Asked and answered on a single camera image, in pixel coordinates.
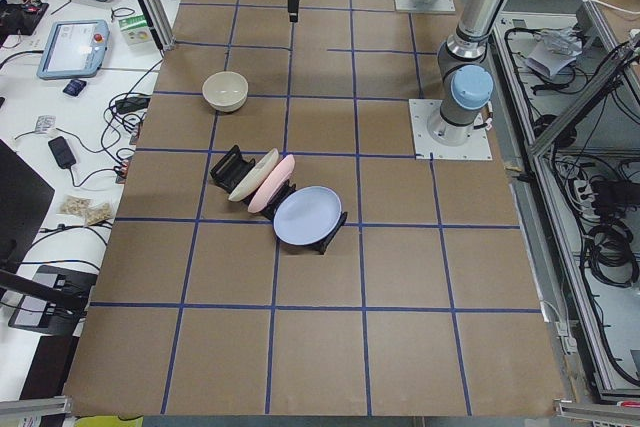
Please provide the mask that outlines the cream plate in rack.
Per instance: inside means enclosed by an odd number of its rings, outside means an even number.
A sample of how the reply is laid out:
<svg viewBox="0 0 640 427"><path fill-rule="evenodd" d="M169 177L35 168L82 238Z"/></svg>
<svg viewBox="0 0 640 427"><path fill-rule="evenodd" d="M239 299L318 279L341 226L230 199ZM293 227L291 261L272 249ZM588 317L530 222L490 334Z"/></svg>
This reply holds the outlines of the cream plate in rack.
<svg viewBox="0 0 640 427"><path fill-rule="evenodd" d="M234 190L229 194L228 200L231 202L239 202L249 197L270 175L277 165L278 160L278 149L271 149L234 188Z"/></svg>

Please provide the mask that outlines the blue plate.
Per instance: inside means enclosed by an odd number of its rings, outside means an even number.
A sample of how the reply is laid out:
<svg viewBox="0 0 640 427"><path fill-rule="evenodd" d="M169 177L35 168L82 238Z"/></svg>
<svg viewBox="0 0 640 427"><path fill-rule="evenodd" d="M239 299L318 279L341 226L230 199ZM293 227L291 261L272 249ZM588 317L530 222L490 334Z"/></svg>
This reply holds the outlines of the blue plate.
<svg viewBox="0 0 640 427"><path fill-rule="evenodd" d="M323 186L305 187L289 195L275 211L273 227L283 242L304 246L329 235L342 214L338 194Z"/></svg>

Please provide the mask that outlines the bag of snacks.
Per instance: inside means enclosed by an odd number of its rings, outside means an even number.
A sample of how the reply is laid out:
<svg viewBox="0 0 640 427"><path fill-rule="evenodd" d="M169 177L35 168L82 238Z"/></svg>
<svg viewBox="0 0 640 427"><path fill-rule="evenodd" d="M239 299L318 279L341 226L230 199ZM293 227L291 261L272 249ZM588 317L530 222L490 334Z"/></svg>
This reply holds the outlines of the bag of snacks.
<svg viewBox="0 0 640 427"><path fill-rule="evenodd" d="M110 203L93 205L90 199L67 195L59 206L60 215L80 217L85 226L98 225L111 220L114 210Z"/></svg>

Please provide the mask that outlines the cream bowl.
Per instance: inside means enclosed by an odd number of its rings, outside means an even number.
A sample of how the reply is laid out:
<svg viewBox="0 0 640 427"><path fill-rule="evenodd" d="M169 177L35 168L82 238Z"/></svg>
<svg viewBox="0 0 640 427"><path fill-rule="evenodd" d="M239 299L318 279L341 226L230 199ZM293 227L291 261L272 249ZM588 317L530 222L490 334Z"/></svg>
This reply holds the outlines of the cream bowl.
<svg viewBox="0 0 640 427"><path fill-rule="evenodd" d="M248 97L248 81L236 72L222 71L208 77L202 95L216 111L230 113L240 109Z"/></svg>

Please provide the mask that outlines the pink plate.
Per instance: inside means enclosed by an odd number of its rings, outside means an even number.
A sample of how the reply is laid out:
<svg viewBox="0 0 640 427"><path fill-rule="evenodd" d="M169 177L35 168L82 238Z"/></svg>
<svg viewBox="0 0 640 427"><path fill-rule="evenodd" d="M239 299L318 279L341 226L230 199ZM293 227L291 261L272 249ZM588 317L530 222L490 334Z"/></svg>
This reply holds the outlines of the pink plate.
<svg viewBox="0 0 640 427"><path fill-rule="evenodd" d="M289 154L276 165L257 189L248 205L248 212L256 214L266 208L278 190L290 179L294 168L295 158L292 154Z"/></svg>

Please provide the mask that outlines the near teach pendant tablet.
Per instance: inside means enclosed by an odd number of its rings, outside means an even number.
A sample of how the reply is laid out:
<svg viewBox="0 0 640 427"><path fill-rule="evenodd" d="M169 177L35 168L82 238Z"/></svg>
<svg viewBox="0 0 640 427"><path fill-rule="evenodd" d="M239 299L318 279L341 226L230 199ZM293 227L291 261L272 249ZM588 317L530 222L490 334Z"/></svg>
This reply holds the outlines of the near teach pendant tablet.
<svg viewBox="0 0 640 427"><path fill-rule="evenodd" d="M37 77L42 80L94 77L104 61L109 37L109 27L101 19L55 22Z"/></svg>

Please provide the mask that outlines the black dish rack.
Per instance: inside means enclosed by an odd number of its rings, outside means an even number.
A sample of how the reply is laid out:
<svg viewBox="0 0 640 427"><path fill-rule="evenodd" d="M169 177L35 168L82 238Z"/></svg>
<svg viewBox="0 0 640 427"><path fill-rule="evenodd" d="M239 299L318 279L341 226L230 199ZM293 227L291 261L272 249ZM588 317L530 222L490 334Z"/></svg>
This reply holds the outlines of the black dish rack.
<svg viewBox="0 0 640 427"><path fill-rule="evenodd" d="M284 158L279 153L278 163ZM213 183L224 190L228 196L234 190L234 188L240 183L240 181L246 176L246 174L260 161L255 159L245 159L240 148L235 145L233 146L225 155L211 168L210 176L213 180ZM272 222L275 216L275 211L280 205L280 203L285 200L289 195L300 190L302 188L297 188L294 183L291 182L291 177L287 180L284 185L278 190L275 196L268 203L267 207L264 208L261 212L251 215L259 215L262 216L269 221ZM234 202L234 203L243 203L248 208L248 205L255 195L255 192L252 193L249 197L245 198L242 201ZM348 213L343 210L342 206L342 214L338 221L337 226L329 233L327 237L324 239L304 246L296 246L296 247L304 247L313 251L318 252L323 255L328 249L329 245L335 238L336 234L339 230L344 226L346 220L348 218Z"/></svg>

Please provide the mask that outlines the green white carton box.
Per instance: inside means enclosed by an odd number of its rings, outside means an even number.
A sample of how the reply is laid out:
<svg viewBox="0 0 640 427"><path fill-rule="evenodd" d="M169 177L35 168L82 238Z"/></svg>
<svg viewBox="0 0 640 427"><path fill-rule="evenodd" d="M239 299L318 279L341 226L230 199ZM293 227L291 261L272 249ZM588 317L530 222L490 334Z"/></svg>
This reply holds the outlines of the green white carton box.
<svg viewBox="0 0 640 427"><path fill-rule="evenodd" d="M129 46L152 41L152 34L143 15L129 16L118 21L119 30Z"/></svg>

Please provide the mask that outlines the black power adapter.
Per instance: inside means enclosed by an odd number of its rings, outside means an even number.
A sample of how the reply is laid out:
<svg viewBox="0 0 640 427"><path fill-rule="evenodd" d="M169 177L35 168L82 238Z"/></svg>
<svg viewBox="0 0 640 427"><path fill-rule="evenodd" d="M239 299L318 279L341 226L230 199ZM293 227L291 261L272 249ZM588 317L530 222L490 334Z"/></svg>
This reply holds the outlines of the black power adapter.
<svg viewBox="0 0 640 427"><path fill-rule="evenodd" d="M48 146L56 164L61 169L70 169L76 164L77 160L64 137L58 136L51 139L48 142Z"/></svg>

